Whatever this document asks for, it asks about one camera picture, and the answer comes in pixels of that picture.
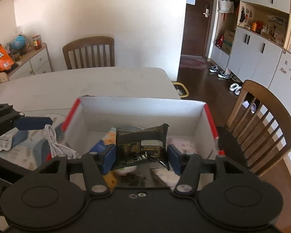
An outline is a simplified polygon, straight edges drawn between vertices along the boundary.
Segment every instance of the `open box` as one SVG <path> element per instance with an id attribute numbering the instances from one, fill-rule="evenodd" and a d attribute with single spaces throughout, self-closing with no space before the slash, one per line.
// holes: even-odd
<path id="1" fill-rule="evenodd" d="M 111 127 L 131 125 L 145 129 L 163 123 L 170 126 L 167 138 L 194 141 L 196 152 L 202 158 L 213 159 L 218 154 L 218 135 L 208 105 L 173 99 L 80 97 L 62 126 L 61 143 L 85 154 Z"/>

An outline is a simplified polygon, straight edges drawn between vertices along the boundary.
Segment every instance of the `brown door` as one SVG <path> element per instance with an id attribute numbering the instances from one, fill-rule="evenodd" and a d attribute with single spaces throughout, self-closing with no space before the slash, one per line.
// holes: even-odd
<path id="1" fill-rule="evenodd" d="M 185 55 L 204 56 L 210 24 L 210 16 L 205 17 L 206 6 L 210 11 L 212 0 L 196 0 L 195 5 L 186 5 L 182 52 Z"/>

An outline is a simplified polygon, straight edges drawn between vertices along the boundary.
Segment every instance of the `black circular motor housing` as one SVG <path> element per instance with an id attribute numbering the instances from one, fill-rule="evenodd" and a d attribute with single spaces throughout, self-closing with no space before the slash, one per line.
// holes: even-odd
<path id="1" fill-rule="evenodd" d="M 50 228 L 73 218 L 85 202 L 83 191 L 57 174 L 33 174 L 7 188 L 0 200 L 4 216 L 24 228 Z"/>
<path id="2" fill-rule="evenodd" d="M 283 207 L 276 188 L 244 174 L 228 174 L 208 184 L 200 191 L 198 203 L 214 222 L 244 230 L 270 225 Z"/>

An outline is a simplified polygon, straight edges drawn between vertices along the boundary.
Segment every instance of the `screw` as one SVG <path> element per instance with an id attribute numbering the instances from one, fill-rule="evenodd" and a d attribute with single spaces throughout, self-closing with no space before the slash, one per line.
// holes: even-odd
<path id="1" fill-rule="evenodd" d="M 95 185 L 95 186 L 92 186 L 92 191 L 94 193 L 103 193 L 107 191 L 107 187 L 104 185 Z"/>
<path id="2" fill-rule="evenodd" d="M 128 197 L 131 198 L 131 199 L 137 199 L 138 198 L 138 196 L 136 194 L 130 194 Z"/>
<path id="3" fill-rule="evenodd" d="M 192 187 L 187 184 L 182 184 L 182 185 L 177 186 L 177 190 L 181 193 L 188 193 L 192 190 Z"/>
<path id="4" fill-rule="evenodd" d="M 142 193 L 142 192 L 141 193 L 138 193 L 138 196 L 139 197 L 145 197 L 146 196 L 146 193 Z"/>

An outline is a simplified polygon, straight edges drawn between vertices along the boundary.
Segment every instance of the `beige wall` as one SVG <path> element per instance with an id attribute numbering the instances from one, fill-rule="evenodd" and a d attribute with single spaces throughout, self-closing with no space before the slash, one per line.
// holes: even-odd
<path id="1" fill-rule="evenodd" d="M 115 65 L 160 67 L 178 75 L 186 0 L 14 0 L 17 25 L 41 34 L 54 70 L 66 69 L 62 47 L 105 35 L 115 39 Z"/>
<path id="2" fill-rule="evenodd" d="M 13 40 L 17 35 L 13 0 L 0 1 L 0 43 Z"/>

